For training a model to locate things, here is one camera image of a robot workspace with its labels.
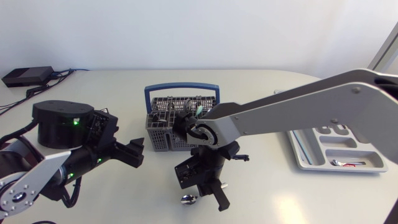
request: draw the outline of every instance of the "black box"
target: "black box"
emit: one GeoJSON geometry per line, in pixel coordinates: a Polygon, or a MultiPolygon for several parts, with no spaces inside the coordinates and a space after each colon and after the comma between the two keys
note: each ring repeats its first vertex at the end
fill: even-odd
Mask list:
{"type": "Polygon", "coordinates": [[[34,68],[16,68],[1,80],[7,87],[45,85],[50,81],[51,66],[34,68]]]}

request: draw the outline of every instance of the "black cable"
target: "black cable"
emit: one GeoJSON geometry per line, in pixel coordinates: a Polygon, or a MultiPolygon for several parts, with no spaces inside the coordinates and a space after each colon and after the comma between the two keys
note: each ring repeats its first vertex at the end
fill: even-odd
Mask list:
{"type": "Polygon", "coordinates": [[[51,222],[51,221],[38,221],[38,222],[34,222],[32,224],[56,224],[55,222],[51,222]]]}
{"type": "Polygon", "coordinates": [[[10,104],[8,104],[8,105],[0,106],[0,107],[2,107],[2,108],[0,109],[0,111],[1,111],[1,110],[4,110],[4,111],[0,112],[0,116],[3,115],[3,114],[5,114],[7,111],[13,109],[14,107],[20,105],[21,103],[23,103],[23,102],[29,100],[30,98],[32,98],[32,97],[34,97],[34,96],[37,96],[37,95],[39,95],[39,94],[41,94],[41,93],[43,93],[43,92],[45,92],[45,91],[51,89],[52,87],[58,85],[59,83],[63,82],[63,81],[64,81],[69,75],[71,75],[74,71],[77,71],[77,70],[89,71],[89,70],[87,70],[87,69],[72,69],[72,68],[71,68],[71,69],[68,69],[68,70],[61,71],[61,72],[54,72],[52,75],[54,75],[55,79],[58,79],[58,82],[56,82],[56,83],[53,84],[53,85],[48,86],[46,89],[44,89],[44,90],[42,90],[42,91],[33,92],[33,93],[30,94],[28,97],[26,97],[26,98],[24,98],[24,99],[22,99],[22,100],[20,100],[20,101],[17,101],[17,102],[14,102],[14,103],[10,103],[10,104]]]}
{"type": "Polygon", "coordinates": [[[25,134],[26,132],[32,130],[34,127],[36,127],[37,125],[37,121],[33,120],[30,124],[28,124],[26,127],[21,128],[18,131],[14,131],[11,134],[7,134],[5,136],[3,136],[0,139],[0,146],[2,146],[4,143],[6,143],[6,141],[10,140],[10,139],[14,139],[14,138],[18,138],[19,136],[25,134]]]}
{"type": "Polygon", "coordinates": [[[37,162],[40,162],[43,157],[37,153],[37,151],[33,148],[33,146],[29,143],[29,141],[26,138],[23,138],[22,136],[16,137],[16,139],[20,140],[32,153],[32,155],[35,157],[37,162]]]}
{"type": "Polygon", "coordinates": [[[72,208],[75,206],[79,197],[80,184],[81,177],[77,178],[75,184],[73,185],[75,188],[73,189],[72,197],[69,197],[69,193],[67,192],[66,188],[63,188],[62,202],[67,208],[72,208]]]}

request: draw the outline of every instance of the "dishwasher cutlery basket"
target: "dishwasher cutlery basket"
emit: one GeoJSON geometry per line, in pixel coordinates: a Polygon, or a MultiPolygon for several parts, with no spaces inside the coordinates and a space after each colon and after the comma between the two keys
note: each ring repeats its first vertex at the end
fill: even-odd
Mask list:
{"type": "Polygon", "coordinates": [[[147,107],[146,130],[155,152],[190,151],[197,145],[187,144],[183,139],[173,134],[174,118],[184,111],[185,102],[191,99],[190,113],[196,115],[197,109],[202,105],[202,111],[196,116],[201,118],[208,110],[220,103],[220,89],[218,85],[206,83],[163,83],[145,87],[145,103],[147,107]],[[169,88],[201,88],[214,90],[215,96],[168,96],[155,97],[150,101],[150,92],[169,88]]]}

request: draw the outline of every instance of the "metal spoon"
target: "metal spoon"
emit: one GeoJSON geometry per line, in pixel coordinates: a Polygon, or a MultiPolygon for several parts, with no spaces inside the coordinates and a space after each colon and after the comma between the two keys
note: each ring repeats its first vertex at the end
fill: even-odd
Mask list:
{"type": "MultiPolygon", "coordinates": [[[[221,184],[221,189],[224,189],[228,186],[228,183],[221,184]]],[[[196,195],[184,195],[181,198],[181,204],[183,205],[193,205],[197,201],[198,196],[196,195]]]]}
{"type": "Polygon", "coordinates": [[[366,165],[365,162],[339,162],[336,159],[333,159],[333,165],[335,166],[344,166],[347,164],[352,164],[352,165],[366,165]]]}

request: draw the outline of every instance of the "cutlery tray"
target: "cutlery tray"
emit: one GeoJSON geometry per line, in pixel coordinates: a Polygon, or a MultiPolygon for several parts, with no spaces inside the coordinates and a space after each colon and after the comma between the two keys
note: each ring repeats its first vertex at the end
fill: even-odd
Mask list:
{"type": "Polygon", "coordinates": [[[301,169],[342,172],[388,170],[380,152],[371,143],[359,142],[354,133],[344,125],[288,131],[287,135],[301,169]],[[354,167],[334,166],[333,159],[366,164],[354,167]]]}

